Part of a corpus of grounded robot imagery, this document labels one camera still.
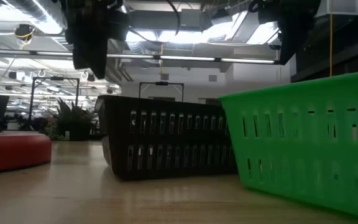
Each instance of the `ceiling duct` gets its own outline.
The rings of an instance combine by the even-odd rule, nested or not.
[[[51,0],[2,0],[13,10],[26,15],[30,22],[41,30],[44,34],[61,34],[62,36],[52,39],[68,50],[72,50],[72,45],[66,42],[63,35],[65,21],[58,4]]]

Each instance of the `cable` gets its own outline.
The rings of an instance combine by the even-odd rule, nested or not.
[[[18,38],[24,38],[24,37],[28,37],[28,36],[32,35],[34,32],[35,32],[35,28],[32,29],[32,31],[29,34],[22,35],[22,36],[19,36],[19,35],[15,35],[15,36],[18,37]]]
[[[175,15],[177,17],[177,29],[175,31],[175,36],[178,35],[179,30],[180,30],[180,14],[178,12],[178,10],[176,9],[176,7],[173,5],[173,3],[171,2],[171,0],[165,0],[173,9],[173,11],[175,12]],[[161,44],[166,44],[169,41],[166,42],[161,42],[161,41],[155,41],[155,40],[149,40],[146,37],[144,37],[142,34],[138,33],[136,30],[134,30],[133,28],[129,28],[129,31],[133,32],[134,34],[138,35],[140,38],[146,40],[147,42],[153,43],[153,44],[157,44],[157,45],[161,45]]]
[[[333,75],[333,6],[334,0],[331,0],[331,7],[330,7],[330,31],[329,31],[329,76]]]
[[[186,2],[186,1],[181,1],[181,2],[179,3],[178,7],[177,7],[178,10],[180,9],[180,5],[181,5],[182,3],[185,3],[185,4],[188,5],[191,9],[193,9],[193,6],[191,6],[191,4],[189,4],[189,3]]]
[[[1,75],[1,77],[0,77],[0,81],[2,80],[2,78],[4,78],[4,77],[5,77],[5,75],[7,74],[7,72],[8,72],[8,71],[9,71],[9,69],[11,68],[11,66],[13,65],[13,62],[15,62],[16,57],[17,57],[17,55],[15,55],[15,57],[13,58],[13,60],[11,61],[11,63],[10,63],[10,64],[9,64],[9,66],[7,67],[7,69],[5,70],[4,74],[3,74],[3,75]]]

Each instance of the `green plastic basket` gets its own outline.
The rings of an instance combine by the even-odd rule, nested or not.
[[[221,101],[244,185],[358,215],[358,73]]]

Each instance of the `white wall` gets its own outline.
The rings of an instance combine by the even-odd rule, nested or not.
[[[181,93],[175,87],[169,86],[156,86],[146,84],[142,85],[142,98],[148,97],[175,97],[175,101],[181,101]],[[214,88],[208,86],[186,85],[185,84],[185,102],[199,103],[200,98],[218,98],[224,95],[224,87],[216,86]],[[121,96],[138,97],[139,96],[139,83],[125,83],[122,85]]]
[[[185,68],[164,68],[163,71],[170,74],[169,82],[185,84],[185,102],[202,103],[204,100],[200,98],[218,98],[240,91],[289,84],[290,67],[291,61],[285,66],[233,64],[226,73],[214,68],[192,68],[190,71]],[[122,96],[138,97],[139,82],[159,81],[159,71],[159,68],[129,69],[135,82],[122,84]],[[218,75],[218,82],[208,82],[208,75]],[[181,101],[181,93],[173,86],[146,86],[142,86],[142,98],[175,97],[176,101]]]

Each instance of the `metal frame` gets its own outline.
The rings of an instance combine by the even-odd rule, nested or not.
[[[0,57],[7,58],[31,58],[31,59],[54,59],[73,60],[71,52],[49,52],[36,50],[3,50],[0,49]],[[246,63],[257,65],[278,65],[279,61],[259,58],[230,58],[230,57],[193,57],[179,55],[136,55],[136,54],[107,54],[107,58],[127,59],[151,59],[151,60],[181,60],[189,62],[211,62],[211,63]]]
[[[168,86],[168,85],[181,85],[181,102],[184,101],[184,95],[185,95],[185,84],[184,83],[169,83],[169,82],[140,82],[139,83],[139,98],[142,94],[141,88],[143,84],[152,84],[157,86]]]
[[[38,85],[35,85],[36,80],[42,80]],[[75,94],[75,106],[78,105],[78,94],[80,91],[80,78],[64,78],[64,77],[33,77],[32,78],[32,86],[31,86],[31,98],[30,98],[30,111],[29,111],[29,123],[31,122],[31,116],[32,116],[32,107],[33,107],[33,101],[34,101],[34,90],[42,84],[44,80],[55,80],[55,81],[63,81],[63,80],[76,80],[77,86],[76,86],[76,94]]]

